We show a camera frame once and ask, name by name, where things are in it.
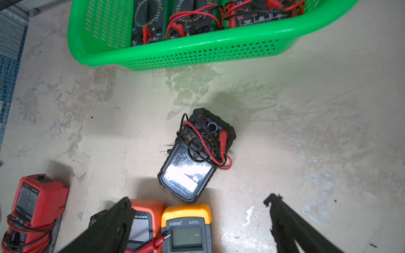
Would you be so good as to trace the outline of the orange multimeter centre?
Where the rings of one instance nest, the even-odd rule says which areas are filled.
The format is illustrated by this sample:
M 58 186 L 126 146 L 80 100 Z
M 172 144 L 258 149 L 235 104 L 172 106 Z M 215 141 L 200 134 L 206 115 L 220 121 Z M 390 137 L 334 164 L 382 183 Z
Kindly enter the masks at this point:
M 161 218 L 166 203 L 158 200 L 130 200 L 135 210 L 134 220 L 129 235 L 127 250 L 136 252 L 138 249 L 161 235 Z

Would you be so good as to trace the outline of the yellow multimeter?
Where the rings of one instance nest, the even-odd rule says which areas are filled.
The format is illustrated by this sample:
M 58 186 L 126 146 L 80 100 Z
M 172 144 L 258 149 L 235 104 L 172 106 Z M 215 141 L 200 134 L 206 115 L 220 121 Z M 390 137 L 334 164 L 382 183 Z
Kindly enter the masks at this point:
M 168 207 L 162 215 L 164 253 L 213 253 L 213 219 L 207 204 Z

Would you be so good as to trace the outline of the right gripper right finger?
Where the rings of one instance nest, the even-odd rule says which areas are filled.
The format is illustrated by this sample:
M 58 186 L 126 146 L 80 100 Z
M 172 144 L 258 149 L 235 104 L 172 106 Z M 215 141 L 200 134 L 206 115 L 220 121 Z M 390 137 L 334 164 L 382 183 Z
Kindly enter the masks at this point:
M 264 205 L 270 207 L 271 233 L 279 253 L 340 253 L 337 246 L 314 229 L 284 201 L 270 194 Z

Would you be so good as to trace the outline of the green plastic basket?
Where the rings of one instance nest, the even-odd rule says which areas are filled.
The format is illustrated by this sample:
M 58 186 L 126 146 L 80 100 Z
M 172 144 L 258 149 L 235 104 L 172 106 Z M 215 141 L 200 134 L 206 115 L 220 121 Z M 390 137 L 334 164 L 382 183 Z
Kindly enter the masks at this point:
M 67 40 L 72 56 L 83 65 L 117 64 L 134 71 L 272 57 L 354 5 L 355 1 L 306 1 L 305 14 L 299 17 L 133 47 L 132 1 L 73 1 Z

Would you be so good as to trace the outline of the red multimeter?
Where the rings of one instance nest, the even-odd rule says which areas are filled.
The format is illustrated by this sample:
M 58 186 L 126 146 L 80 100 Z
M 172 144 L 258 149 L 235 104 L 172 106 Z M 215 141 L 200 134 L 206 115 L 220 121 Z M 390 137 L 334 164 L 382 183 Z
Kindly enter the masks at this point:
M 228 1 L 223 11 L 224 24 L 237 28 L 290 19 L 303 15 L 305 4 L 306 1 L 291 0 Z
M 6 217 L 2 252 L 54 252 L 68 193 L 62 182 L 45 174 L 23 177 Z

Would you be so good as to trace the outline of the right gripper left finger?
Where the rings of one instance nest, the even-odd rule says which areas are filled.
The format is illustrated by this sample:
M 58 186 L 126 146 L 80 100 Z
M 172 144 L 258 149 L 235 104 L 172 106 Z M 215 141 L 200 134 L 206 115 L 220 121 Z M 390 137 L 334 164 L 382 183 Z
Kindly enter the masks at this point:
M 124 253 L 129 241 L 135 212 L 129 198 L 122 198 L 60 252 Z

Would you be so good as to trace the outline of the dark green multimeter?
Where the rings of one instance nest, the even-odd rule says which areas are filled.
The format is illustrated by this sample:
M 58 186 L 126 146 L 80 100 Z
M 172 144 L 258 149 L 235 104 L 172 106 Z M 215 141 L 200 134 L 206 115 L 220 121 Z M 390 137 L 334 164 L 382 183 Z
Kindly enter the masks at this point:
M 223 29 L 223 10 L 220 1 L 174 1 L 166 29 L 166 40 Z
M 134 1 L 130 45 L 135 47 L 163 41 L 165 24 L 165 1 Z

